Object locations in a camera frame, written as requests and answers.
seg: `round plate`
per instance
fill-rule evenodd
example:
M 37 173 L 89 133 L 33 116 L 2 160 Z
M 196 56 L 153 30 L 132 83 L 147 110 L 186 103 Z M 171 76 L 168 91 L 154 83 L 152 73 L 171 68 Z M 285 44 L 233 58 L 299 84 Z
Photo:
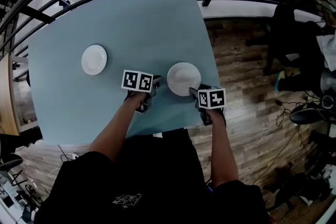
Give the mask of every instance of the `round plate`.
M 97 75 L 103 71 L 107 62 L 107 54 L 100 45 L 91 45 L 82 55 L 82 67 L 85 73 Z
M 200 86 L 201 74 L 191 63 L 179 62 L 168 71 L 167 84 L 173 93 L 188 96 L 190 87 L 198 89 Z

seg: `wooden desk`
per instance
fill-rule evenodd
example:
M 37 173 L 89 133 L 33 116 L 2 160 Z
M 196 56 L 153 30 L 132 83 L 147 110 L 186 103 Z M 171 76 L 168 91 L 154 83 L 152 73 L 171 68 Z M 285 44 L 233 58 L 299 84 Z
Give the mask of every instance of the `wooden desk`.
M 20 132 L 38 126 L 38 123 L 20 125 L 14 102 L 13 62 L 28 63 L 28 59 L 7 54 L 0 61 L 0 133 L 20 135 Z

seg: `person's left hand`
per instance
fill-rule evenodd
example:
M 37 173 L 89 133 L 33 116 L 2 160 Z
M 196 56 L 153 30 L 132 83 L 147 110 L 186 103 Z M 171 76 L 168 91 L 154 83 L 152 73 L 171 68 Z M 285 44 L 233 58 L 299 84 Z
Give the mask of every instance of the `person's left hand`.
M 141 101 L 145 99 L 146 93 L 145 92 L 132 92 L 131 96 L 128 97 L 126 101 L 130 102 L 132 106 L 134 106 L 134 110 L 137 109 Z

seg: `wooden board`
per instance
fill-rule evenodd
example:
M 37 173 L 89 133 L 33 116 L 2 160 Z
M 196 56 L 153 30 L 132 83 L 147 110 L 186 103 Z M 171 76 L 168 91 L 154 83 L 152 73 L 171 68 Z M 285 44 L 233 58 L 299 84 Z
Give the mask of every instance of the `wooden board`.
M 20 135 L 17 128 L 13 83 L 11 80 L 12 61 L 6 55 L 0 61 L 0 133 Z

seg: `white cable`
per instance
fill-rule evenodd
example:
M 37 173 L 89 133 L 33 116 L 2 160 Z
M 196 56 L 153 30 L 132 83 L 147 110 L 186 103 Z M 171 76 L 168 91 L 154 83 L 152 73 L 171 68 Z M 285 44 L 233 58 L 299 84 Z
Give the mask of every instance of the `white cable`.
M 60 168 L 55 168 L 49 174 L 44 174 L 39 169 L 37 169 L 36 166 L 34 166 L 33 164 L 25 163 L 25 162 L 23 162 L 23 163 L 26 164 L 26 165 L 30 165 L 30 166 L 34 167 L 39 174 L 44 175 L 44 176 L 49 176 L 53 171 L 60 169 Z

